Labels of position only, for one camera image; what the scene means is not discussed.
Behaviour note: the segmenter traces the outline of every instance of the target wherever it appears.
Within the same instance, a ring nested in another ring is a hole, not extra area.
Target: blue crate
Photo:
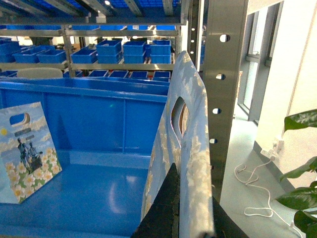
[[[62,50],[48,50],[38,54],[40,63],[63,63],[66,53]]]
[[[101,25],[100,29],[103,31],[118,31],[121,30],[124,25]]]
[[[129,75],[129,71],[127,71],[127,70],[114,70],[109,75],[109,77],[127,78],[128,75]]]
[[[0,41],[0,55],[8,55],[21,50],[17,41]]]
[[[151,56],[151,45],[145,44],[145,56],[150,57]]]
[[[32,30],[33,26],[28,25],[7,25],[8,30]]]
[[[151,45],[151,55],[162,56],[170,55],[170,41],[157,40],[153,41],[154,45]]]
[[[122,60],[122,52],[114,56],[98,55],[98,63],[119,63]]]
[[[107,77],[109,70],[93,70],[88,77]]]
[[[60,26],[51,25],[35,25],[33,26],[35,30],[60,30]]]
[[[122,51],[121,40],[102,41],[97,44],[98,55],[115,56]]]
[[[38,54],[44,51],[43,48],[34,47],[26,51],[15,53],[13,56],[17,63],[38,63]]]
[[[70,55],[73,63],[93,63],[97,60],[97,51],[81,49]]]
[[[168,82],[169,79],[170,79],[170,72],[169,71],[155,71],[153,74],[154,81]]]
[[[84,26],[73,25],[72,26],[72,29],[75,31],[81,31],[81,30],[89,31],[89,30],[96,30],[98,28],[99,28],[98,25],[84,25]]]
[[[145,52],[143,55],[124,55],[124,63],[144,63],[145,61]]]
[[[171,55],[157,56],[151,54],[151,63],[172,63]]]
[[[147,30],[148,27],[146,25],[128,25],[128,30]]]
[[[130,78],[148,79],[148,72],[147,71],[134,71],[130,75]]]
[[[175,30],[175,26],[157,25],[157,30],[174,31]]]
[[[83,76],[83,71],[81,71],[81,70],[75,71],[75,77],[82,77],[82,76]],[[69,71],[63,73],[63,78],[70,78]]]
[[[145,42],[144,41],[128,41],[123,45],[123,54],[135,56],[135,55],[143,55],[145,50]]]

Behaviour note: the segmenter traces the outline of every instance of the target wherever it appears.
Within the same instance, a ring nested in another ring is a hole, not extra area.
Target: metal upright post
[[[66,29],[68,29],[67,25],[61,26],[63,40],[64,40],[64,47],[66,52],[67,66],[68,66],[69,76],[75,77],[75,71],[73,71],[71,68],[71,58],[70,58],[70,55],[72,54],[72,50],[71,50],[72,45],[70,42],[70,37],[66,34]]]
[[[220,201],[236,100],[248,0],[210,0],[203,81],[208,120],[213,195]]]

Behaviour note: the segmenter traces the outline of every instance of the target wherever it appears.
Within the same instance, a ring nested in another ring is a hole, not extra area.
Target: green leaf
[[[302,129],[309,126],[317,127],[317,109],[291,115],[284,120],[285,131]]]
[[[297,211],[294,216],[294,224],[304,233],[308,232],[308,227],[317,224],[317,219],[309,217],[303,211]]]
[[[309,172],[310,170],[312,170],[310,166],[311,166],[312,163],[316,163],[316,161],[317,161],[317,157],[312,157],[304,165],[298,167],[297,169],[294,169],[294,170],[292,170],[290,172],[287,172],[287,173],[283,174],[280,177],[280,180],[282,181],[285,178],[295,179],[295,178],[300,177],[303,173]]]
[[[317,238],[317,223],[308,226],[306,238]]]
[[[291,209],[315,208],[317,207],[317,188],[299,187],[292,192],[279,196],[276,200]]]

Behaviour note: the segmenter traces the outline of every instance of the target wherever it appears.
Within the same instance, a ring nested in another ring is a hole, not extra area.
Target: floral paper bag
[[[61,171],[41,103],[0,110],[0,203],[21,203]]]

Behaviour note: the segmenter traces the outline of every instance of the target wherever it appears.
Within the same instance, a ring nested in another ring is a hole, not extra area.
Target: floor
[[[247,121],[246,114],[238,107],[235,108],[235,119],[233,121],[226,170],[223,181],[223,189],[220,204],[231,219],[250,238],[300,238],[299,234],[283,223],[275,214],[271,218],[260,216],[246,216],[246,207],[267,207],[268,192],[263,189],[246,186],[239,182],[234,169],[237,165],[247,166],[247,170],[263,164],[262,160],[253,151],[253,143],[257,134],[255,123]],[[273,177],[266,166],[256,171],[260,177],[254,185],[263,186],[271,192],[271,207],[287,223],[291,223],[295,210],[291,210],[274,200],[284,193],[279,182]],[[241,172],[238,177],[247,180],[250,174]],[[257,211],[257,213],[268,215],[268,211]]]

